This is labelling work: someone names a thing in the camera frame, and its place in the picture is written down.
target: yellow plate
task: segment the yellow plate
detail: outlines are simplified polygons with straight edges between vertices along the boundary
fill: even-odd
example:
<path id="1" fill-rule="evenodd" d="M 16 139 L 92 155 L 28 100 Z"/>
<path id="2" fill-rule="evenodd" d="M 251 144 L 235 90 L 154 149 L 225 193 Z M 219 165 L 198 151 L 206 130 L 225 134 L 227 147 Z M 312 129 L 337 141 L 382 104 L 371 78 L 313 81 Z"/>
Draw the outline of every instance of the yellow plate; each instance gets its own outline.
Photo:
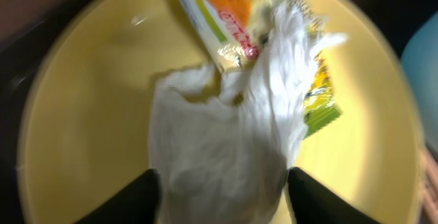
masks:
<path id="1" fill-rule="evenodd" d="M 326 30 L 344 114 L 304 141 L 298 166 L 382 223 L 417 217 L 422 131 L 393 52 L 347 0 L 309 0 Z M 153 82 L 209 56 L 178 0 L 97 0 L 53 46 L 31 90 L 19 148 L 29 223 L 72 223 L 148 168 Z M 281 204 L 274 223 L 289 223 Z"/>

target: candy wrapper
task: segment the candy wrapper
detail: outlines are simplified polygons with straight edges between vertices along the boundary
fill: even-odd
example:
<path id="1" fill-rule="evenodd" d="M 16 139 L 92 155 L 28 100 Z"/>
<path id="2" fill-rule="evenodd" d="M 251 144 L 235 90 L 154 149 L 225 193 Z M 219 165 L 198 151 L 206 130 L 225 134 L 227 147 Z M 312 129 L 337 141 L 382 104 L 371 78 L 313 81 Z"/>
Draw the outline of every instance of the candy wrapper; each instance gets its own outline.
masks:
<path id="1" fill-rule="evenodd" d="M 324 19 L 314 16 L 305 0 L 180 0 L 221 73 L 253 66 L 268 41 L 272 7 L 282 1 L 297 5 L 311 21 L 309 35 L 321 36 Z M 323 53 L 315 60 L 319 69 L 305 99 L 308 136 L 340 115 Z"/>

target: plastic wrapper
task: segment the plastic wrapper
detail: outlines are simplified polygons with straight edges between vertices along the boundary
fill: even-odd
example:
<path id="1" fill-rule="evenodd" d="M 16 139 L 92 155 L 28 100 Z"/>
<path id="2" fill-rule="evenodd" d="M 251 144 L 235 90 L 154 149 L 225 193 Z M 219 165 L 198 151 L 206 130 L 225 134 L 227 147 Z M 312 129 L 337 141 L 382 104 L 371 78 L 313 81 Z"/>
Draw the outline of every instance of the plastic wrapper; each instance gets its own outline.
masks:
<path id="1" fill-rule="evenodd" d="M 180 0 L 221 73 L 253 66 L 272 28 L 275 3 L 297 5 L 308 21 L 307 33 L 320 37 L 324 19 L 314 16 L 305 0 Z M 340 115 L 322 53 L 315 59 L 319 69 L 305 99 L 308 136 Z"/>

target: food wrapper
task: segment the food wrapper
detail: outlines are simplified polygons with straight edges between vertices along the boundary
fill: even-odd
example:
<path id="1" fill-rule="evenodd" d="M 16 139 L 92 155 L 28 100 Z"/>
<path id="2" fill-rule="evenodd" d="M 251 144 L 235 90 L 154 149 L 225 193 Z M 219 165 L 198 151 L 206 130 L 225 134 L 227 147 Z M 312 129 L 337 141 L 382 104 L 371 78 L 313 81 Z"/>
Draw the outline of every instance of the food wrapper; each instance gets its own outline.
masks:
<path id="1" fill-rule="evenodd" d="M 193 26 L 221 73 L 249 69 L 268 41 L 270 18 L 276 2 L 298 6 L 308 20 L 308 33 L 321 36 L 324 19 L 314 16 L 305 0 L 180 0 Z M 319 69 L 305 97 L 308 136 L 340 115 L 324 54 L 315 59 Z"/>

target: dark background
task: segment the dark background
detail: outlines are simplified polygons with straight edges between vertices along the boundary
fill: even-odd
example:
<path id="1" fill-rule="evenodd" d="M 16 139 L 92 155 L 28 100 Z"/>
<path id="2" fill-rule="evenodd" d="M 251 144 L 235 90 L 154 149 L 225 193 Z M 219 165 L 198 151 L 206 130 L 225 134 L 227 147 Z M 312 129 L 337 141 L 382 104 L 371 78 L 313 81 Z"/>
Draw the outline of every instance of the dark background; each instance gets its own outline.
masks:
<path id="1" fill-rule="evenodd" d="M 0 0 L 0 223 L 22 223 L 16 142 L 27 92 L 59 32 L 90 0 Z M 438 0 L 352 0 L 400 56 Z"/>

